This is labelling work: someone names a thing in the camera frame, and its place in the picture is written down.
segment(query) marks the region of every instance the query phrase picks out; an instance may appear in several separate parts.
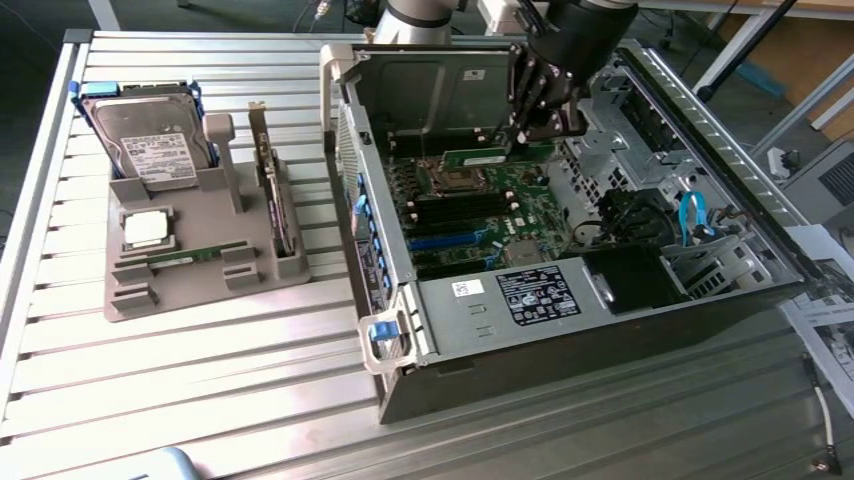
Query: hard drive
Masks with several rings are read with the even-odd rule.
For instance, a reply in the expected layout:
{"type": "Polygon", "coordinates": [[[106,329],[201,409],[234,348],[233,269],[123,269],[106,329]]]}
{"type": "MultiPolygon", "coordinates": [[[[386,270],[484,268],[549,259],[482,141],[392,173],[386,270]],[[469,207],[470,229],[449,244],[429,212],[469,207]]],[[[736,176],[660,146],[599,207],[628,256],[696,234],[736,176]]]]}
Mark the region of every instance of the hard drive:
{"type": "Polygon", "coordinates": [[[71,101],[94,129],[114,178],[138,177],[149,191],[197,184],[196,169],[216,166],[201,128],[194,84],[71,84],[71,101]]]}

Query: aluminum table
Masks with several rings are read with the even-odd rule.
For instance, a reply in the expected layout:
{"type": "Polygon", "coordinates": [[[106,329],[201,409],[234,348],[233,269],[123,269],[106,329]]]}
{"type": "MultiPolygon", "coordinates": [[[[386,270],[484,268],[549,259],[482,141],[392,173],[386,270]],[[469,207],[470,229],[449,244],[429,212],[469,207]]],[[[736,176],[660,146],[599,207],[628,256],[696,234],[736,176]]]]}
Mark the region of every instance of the aluminum table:
{"type": "MultiPolygon", "coordinates": [[[[771,312],[689,349],[377,425],[318,127],[317,50],[358,37],[75,31],[66,40],[0,267],[1,478],[129,478],[138,455],[166,445],[205,477],[809,474],[820,411],[799,339],[771,312]],[[266,103],[313,280],[111,324],[99,312],[107,160],[65,85],[186,77],[206,110],[233,115],[236,161],[250,161],[246,102],[266,103]]],[[[854,428],[833,396],[831,407],[847,466],[854,428]]]]}

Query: hard disk drive label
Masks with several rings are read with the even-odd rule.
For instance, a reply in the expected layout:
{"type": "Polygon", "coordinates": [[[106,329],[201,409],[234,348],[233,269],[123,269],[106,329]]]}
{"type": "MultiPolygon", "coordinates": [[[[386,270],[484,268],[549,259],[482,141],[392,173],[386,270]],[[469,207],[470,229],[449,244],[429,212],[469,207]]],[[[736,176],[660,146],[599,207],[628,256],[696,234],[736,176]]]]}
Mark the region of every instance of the hard disk drive label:
{"type": "Polygon", "coordinates": [[[530,325],[581,313],[556,265],[494,277],[517,325],[530,325]]]}
{"type": "Polygon", "coordinates": [[[142,183],[196,176],[182,133],[126,137],[121,144],[142,183]]]}

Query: power supply label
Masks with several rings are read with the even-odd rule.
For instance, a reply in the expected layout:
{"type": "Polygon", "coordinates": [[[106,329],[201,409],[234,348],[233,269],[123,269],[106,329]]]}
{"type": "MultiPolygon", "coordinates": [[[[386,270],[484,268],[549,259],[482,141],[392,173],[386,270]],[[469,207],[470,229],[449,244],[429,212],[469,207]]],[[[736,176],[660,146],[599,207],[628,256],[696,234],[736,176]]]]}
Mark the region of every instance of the power supply label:
{"type": "Polygon", "coordinates": [[[196,176],[182,133],[126,137],[121,144],[142,183],[157,183],[196,176]]]}
{"type": "Polygon", "coordinates": [[[530,325],[581,313],[556,265],[494,277],[517,325],[530,325]]]}

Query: motherboard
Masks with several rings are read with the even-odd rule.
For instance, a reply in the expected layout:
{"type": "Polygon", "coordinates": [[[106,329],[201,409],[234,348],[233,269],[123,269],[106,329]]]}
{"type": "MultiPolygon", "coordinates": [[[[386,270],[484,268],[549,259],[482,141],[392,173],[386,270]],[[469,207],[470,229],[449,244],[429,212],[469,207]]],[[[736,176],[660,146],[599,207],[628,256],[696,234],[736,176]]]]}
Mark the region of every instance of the motherboard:
{"type": "Polygon", "coordinates": [[[548,188],[552,144],[506,161],[502,149],[386,158],[412,264],[421,280],[556,259],[568,245],[567,216],[548,188]]]}

